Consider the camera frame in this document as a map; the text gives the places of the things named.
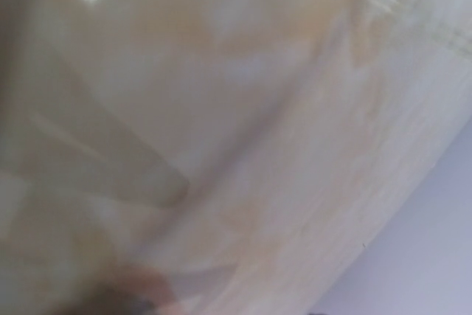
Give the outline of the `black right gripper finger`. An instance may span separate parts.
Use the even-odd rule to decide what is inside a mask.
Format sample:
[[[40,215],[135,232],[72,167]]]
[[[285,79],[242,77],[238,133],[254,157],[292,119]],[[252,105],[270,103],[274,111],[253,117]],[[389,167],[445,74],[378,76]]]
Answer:
[[[127,268],[112,276],[80,303],[81,314],[163,314],[173,291],[157,271]]]

